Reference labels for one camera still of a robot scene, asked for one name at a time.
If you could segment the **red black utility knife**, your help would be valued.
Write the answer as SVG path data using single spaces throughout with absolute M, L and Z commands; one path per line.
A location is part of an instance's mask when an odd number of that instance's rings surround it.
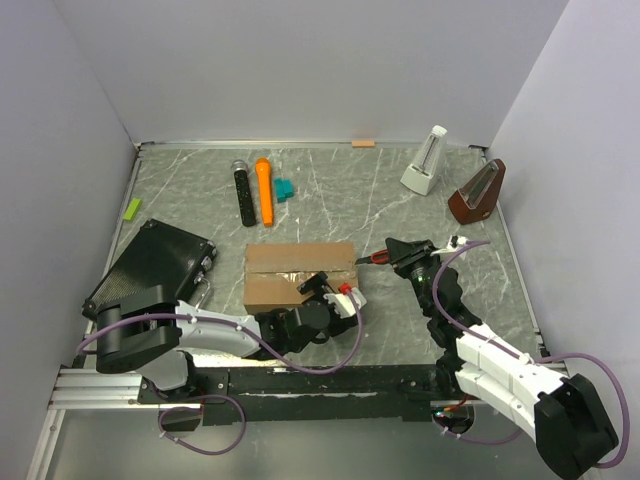
M 389 252 L 387 250 L 381 250 L 374 252 L 368 256 L 360 257 L 355 261 L 356 265 L 386 265 L 390 261 Z

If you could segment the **brown cardboard express box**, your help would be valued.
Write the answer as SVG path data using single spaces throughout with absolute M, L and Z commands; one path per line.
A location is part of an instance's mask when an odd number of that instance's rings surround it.
M 358 285 L 351 242 L 249 244 L 245 250 L 243 305 L 249 314 L 292 308 L 308 299 L 298 287 L 324 272 L 336 290 Z

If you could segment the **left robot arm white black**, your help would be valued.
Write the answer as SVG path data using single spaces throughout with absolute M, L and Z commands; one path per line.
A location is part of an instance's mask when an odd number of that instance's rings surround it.
M 320 272 L 298 287 L 311 297 L 300 306 L 229 316 L 200 310 L 156 285 L 97 308 L 96 369 L 102 374 L 135 371 L 172 400 L 196 393 L 190 349 L 218 351 L 265 361 L 322 344 L 357 325 L 346 295 Z

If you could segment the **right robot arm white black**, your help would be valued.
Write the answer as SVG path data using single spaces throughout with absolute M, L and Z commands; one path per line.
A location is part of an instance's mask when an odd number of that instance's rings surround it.
M 629 409 L 616 432 L 595 386 L 584 376 L 568 377 L 501 339 L 462 302 L 451 262 L 476 242 L 454 236 L 438 249 L 429 240 L 385 241 L 387 264 L 411 282 L 427 328 L 445 353 L 438 361 L 441 394 L 480 399 L 510 419 L 534 441 L 545 464 L 563 479 L 578 479 L 591 468 L 611 468 L 629 442 Z

